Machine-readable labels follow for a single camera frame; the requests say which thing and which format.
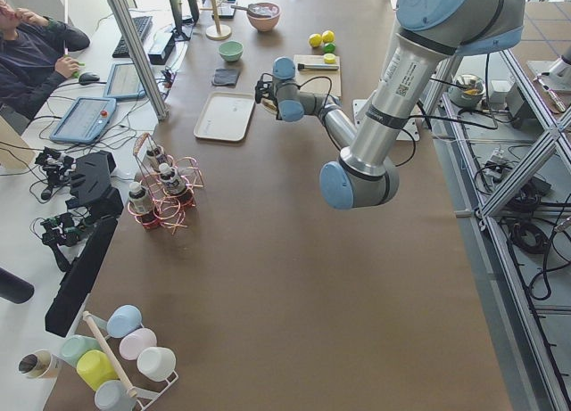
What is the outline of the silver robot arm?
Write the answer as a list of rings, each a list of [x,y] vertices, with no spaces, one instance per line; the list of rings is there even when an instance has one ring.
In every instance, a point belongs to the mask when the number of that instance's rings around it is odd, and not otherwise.
[[[390,201],[399,186],[388,157],[436,66],[453,55],[495,53],[516,45],[523,32],[525,0],[397,0],[391,37],[393,55],[359,125],[333,97],[303,92],[288,57],[273,63],[271,79],[260,79],[255,101],[271,101],[279,120],[315,116],[341,147],[319,173],[327,204],[338,210]]]

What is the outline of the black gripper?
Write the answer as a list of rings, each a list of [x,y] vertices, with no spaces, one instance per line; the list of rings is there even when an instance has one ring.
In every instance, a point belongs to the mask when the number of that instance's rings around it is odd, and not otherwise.
[[[262,73],[254,87],[255,102],[261,104],[262,99],[271,100],[277,107],[277,98],[274,91],[274,76],[271,73]]]

